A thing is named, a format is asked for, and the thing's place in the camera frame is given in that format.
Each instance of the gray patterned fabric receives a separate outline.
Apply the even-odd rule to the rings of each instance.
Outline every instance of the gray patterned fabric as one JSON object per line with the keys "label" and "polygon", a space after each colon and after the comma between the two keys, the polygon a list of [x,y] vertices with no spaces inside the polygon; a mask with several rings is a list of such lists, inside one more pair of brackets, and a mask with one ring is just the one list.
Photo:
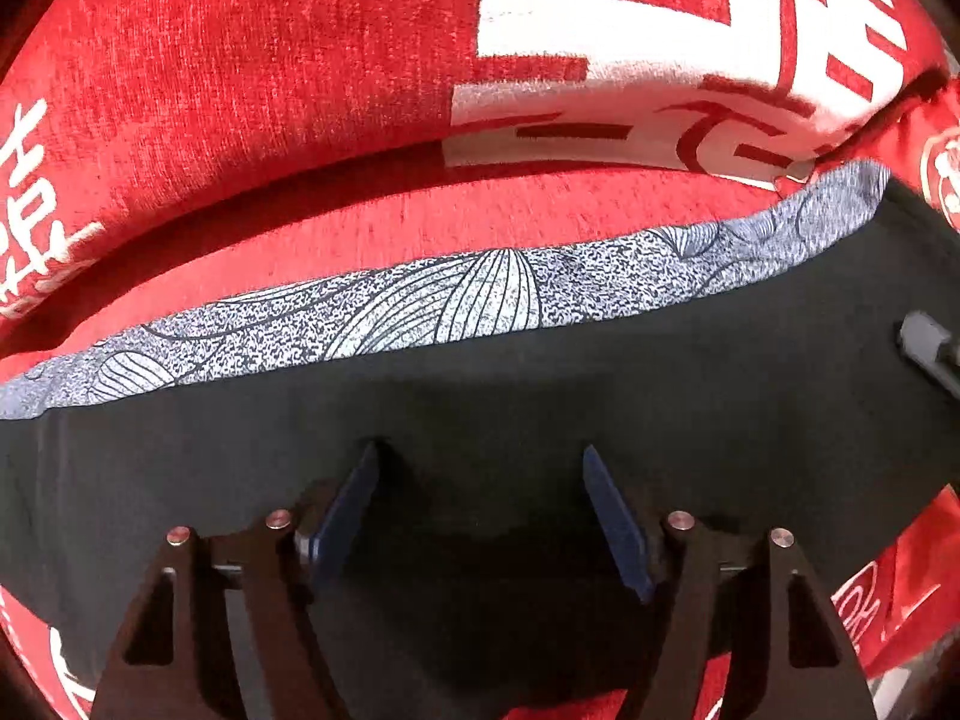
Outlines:
{"label": "gray patterned fabric", "polygon": [[125,330],[0,386],[0,418],[164,386],[629,317],[780,274],[867,223],[889,172],[854,162],[769,211],[607,241],[493,250],[219,300]]}

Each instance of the black fabric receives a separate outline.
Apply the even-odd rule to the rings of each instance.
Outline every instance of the black fabric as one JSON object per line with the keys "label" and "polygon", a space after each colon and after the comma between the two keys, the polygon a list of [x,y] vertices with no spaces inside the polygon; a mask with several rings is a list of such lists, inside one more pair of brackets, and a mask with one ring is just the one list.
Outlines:
{"label": "black fabric", "polygon": [[960,241],[895,184],[856,234],[726,295],[2,423],[0,581],[92,683],[168,528],[238,530],[382,437],[398,459],[314,615],[357,720],[624,688],[648,621],[584,446],[664,512],[790,528],[832,589],[960,472],[960,405],[896,351],[913,309],[960,329]]}

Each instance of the red fabric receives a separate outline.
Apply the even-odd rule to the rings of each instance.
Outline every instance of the red fabric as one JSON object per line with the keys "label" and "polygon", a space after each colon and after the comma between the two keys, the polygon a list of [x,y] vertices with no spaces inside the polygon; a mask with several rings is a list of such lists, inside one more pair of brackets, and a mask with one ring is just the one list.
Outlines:
{"label": "red fabric", "polygon": [[922,194],[930,206],[960,231],[960,77],[928,98],[914,98],[901,117],[874,127],[832,155],[836,162],[872,157]]}
{"label": "red fabric", "polygon": [[[579,41],[569,50],[565,44],[541,50],[536,40],[549,30],[528,34],[514,22],[484,38],[509,44],[522,33],[525,50],[522,41],[481,45],[481,26],[491,23],[481,19],[482,0],[56,0],[0,85],[0,122],[13,131],[4,167],[11,196],[19,194],[0,235],[6,258],[0,271],[7,275],[0,335],[69,278],[98,266],[71,286],[70,298],[0,347],[6,358],[0,375],[135,322],[281,280],[757,210],[776,195],[761,199],[757,189],[712,182],[703,199],[707,185],[691,176],[596,163],[687,167],[771,187],[785,170],[806,170],[805,160],[824,140],[847,136],[859,114],[844,110],[869,112],[884,102],[837,97],[843,84],[830,85],[834,60],[875,89],[891,73],[906,83],[943,64],[936,31],[913,0],[890,0],[892,6],[862,0],[860,9],[843,9],[837,0],[779,0],[781,23],[751,33],[750,52],[736,43],[714,46],[718,33],[709,30],[743,39],[738,25],[760,12],[744,2],[760,0],[531,3],[553,18],[551,8],[565,1],[590,13],[630,10],[616,11],[624,28],[608,37],[601,11],[574,19],[557,38]],[[827,33],[811,26],[810,2],[847,27],[856,22],[843,19],[874,9],[863,30],[885,29],[877,18],[893,14],[897,26],[887,29],[888,40],[899,40],[894,32],[902,29],[907,49],[898,49],[893,65],[884,65],[880,53],[839,56],[843,45],[829,44],[821,56],[822,47],[810,41]],[[671,13],[683,18],[665,22]],[[682,56],[673,63],[633,60],[630,52],[642,50],[664,25],[678,25],[667,37]],[[645,35],[640,47],[629,47],[638,34]],[[757,64],[763,52],[779,54],[779,71]],[[816,83],[803,87],[811,73]],[[802,88],[808,90],[794,93]],[[698,115],[703,104],[731,114]],[[672,124],[664,129],[663,121]],[[536,122],[560,129],[531,130]],[[469,140],[469,133],[491,129],[502,133],[493,151],[485,151],[487,141]],[[236,199],[305,170],[444,138],[443,146],[417,146],[406,167],[397,160],[411,152],[383,157],[390,181],[374,175],[378,162],[317,173],[310,188],[305,180],[298,185],[299,199],[289,200],[299,206],[295,211],[283,199],[280,209],[265,211]],[[663,138],[675,140],[661,148]],[[525,148],[546,156],[524,156]],[[558,172],[572,167],[556,161],[565,154],[594,167]],[[552,161],[547,170],[531,167],[530,159]],[[553,175],[469,181],[476,172],[465,166],[498,162],[527,162],[518,173]],[[357,189],[360,180],[368,186]],[[603,191],[597,200],[587,198],[597,191]],[[500,193],[510,202],[491,199]],[[261,196],[267,201],[272,191]],[[340,208],[358,196],[363,207]],[[226,199],[229,211],[198,217],[176,237],[150,234]],[[332,208],[338,212],[330,220],[317,218]],[[268,232],[266,218],[268,224],[279,218],[284,230]],[[204,238],[236,250],[206,271],[195,262],[193,283],[180,278],[171,285],[160,271],[213,256]],[[117,301],[127,290],[136,298]],[[96,317],[100,311],[107,314]],[[85,319],[90,323],[80,326]]]}
{"label": "red fabric", "polygon": [[834,55],[827,56],[827,76],[846,86],[856,95],[860,95],[864,100],[870,100],[874,96],[874,86],[869,79],[864,79],[861,74],[843,62]]}
{"label": "red fabric", "polygon": [[[860,661],[867,676],[877,677],[904,664],[960,624],[960,501],[946,488],[887,549],[877,562],[877,587],[858,601],[853,585],[838,594],[838,604],[857,602]],[[864,571],[871,573],[871,567]],[[858,580],[857,586],[865,586]],[[846,619],[844,610],[841,617]]]}
{"label": "red fabric", "polygon": [[3,587],[0,587],[0,632],[6,635],[13,651],[54,712],[64,720],[86,720],[77,712],[73,702],[85,713],[89,712],[90,702],[75,694],[71,701],[67,695],[67,688],[54,663],[50,627],[32,615]]}

